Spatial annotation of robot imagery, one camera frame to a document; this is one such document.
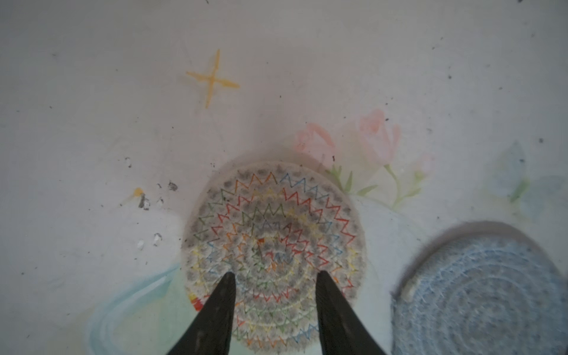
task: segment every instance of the yellow paint dot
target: yellow paint dot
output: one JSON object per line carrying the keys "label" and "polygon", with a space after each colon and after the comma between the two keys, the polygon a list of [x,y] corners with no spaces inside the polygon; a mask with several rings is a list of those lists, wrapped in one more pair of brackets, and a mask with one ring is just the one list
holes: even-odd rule
{"label": "yellow paint dot", "polygon": [[136,190],[134,190],[134,197],[140,197],[144,195],[144,190],[142,190],[141,188],[137,187]]}

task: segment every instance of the yellow cross mark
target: yellow cross mark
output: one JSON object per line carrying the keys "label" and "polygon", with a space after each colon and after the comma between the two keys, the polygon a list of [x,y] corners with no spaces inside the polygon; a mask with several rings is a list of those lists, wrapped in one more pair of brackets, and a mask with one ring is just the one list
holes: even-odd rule
{"label": "yellow cross mark", "polygon": [[186,72],[187,75],[192,76],[194,78],[196,78],[198,81],[208,81],[209,82],[209,90],[207,91],[207,100],[205,101],[205,108],[209,107],[209,103],[211,102],[211,97],[213,96],[213,84],[214,83],[219,83],[222,86],[225,87],[234,87],[235,89],[240,88],[240,85],[237,83],[234,83],[232,81],[229,80],[225,80],[225,79],[218,79],[215,77],[215,73],[217,72],[217,69],[219,69],[219,58],[221,57],[221,50],[217,49],[217,54],[215,56],[215,66],[213,67],[213,72],[211,73],[210,76],[206,76],[206,75],[202,75],[202,74],[198,74],[198,73],[194,73],[194,72]]}

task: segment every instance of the rope coaster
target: rope coaster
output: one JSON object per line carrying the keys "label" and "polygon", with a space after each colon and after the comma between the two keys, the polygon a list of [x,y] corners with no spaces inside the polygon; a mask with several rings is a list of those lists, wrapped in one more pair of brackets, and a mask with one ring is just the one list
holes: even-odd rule
{"label": "rope coaster", "polygon": [[210,184],[195,206],[182,243],[189,298],[199,311],[233,272],[233,337],[251,350],[303,350],[318,340],[320,270],[355,299],[364,233],[349,199],[323,176],[295,164],[253,164]]}
{"label": "rope coaster", "polygon": [[393,355],[564,354],[568,290],[546,256],[499,235],[454,240],[394,302]]}

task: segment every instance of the pink flower painting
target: pink flower painting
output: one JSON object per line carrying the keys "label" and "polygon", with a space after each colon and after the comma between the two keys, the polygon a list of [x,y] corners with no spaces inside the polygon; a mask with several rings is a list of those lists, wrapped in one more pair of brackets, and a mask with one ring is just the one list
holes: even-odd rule
{"label": "pink flower painting", "polygon": [[383,111],[376,109],[362,117],[357,122],[357,133],[368,162],[380,166],[392,162],[400,140],[400,126],[395,124],[389,130]]}
{"label": "pink flower painting", "polygon": [[311,156],[326,169],[331,168],[336,155],[335,143],[331,135],[316,123],[308,123],[305,130],[296,133],[294,150]]}

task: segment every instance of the white table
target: white table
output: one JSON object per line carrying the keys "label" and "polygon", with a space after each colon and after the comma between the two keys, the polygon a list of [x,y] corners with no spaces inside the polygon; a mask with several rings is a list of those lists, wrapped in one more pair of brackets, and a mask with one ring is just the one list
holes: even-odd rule
{"label": "white table", "polygon": [[[393,166],[436,156],[400,208],[423,243],[493,216],[468,201],[514,141],[529,177],[568,176],[564,1],[32,0],[0,14],[3,354],[167,269],[206,182],[305,122],[333,130],[379,107],[402,128]],[[217,49],[217,75],[241,88],[216,86],[205,109],[185,71],[207,73]],[[150,211],[120,207],[136,187]],[[520,224],[564,275],[567,191]]]}

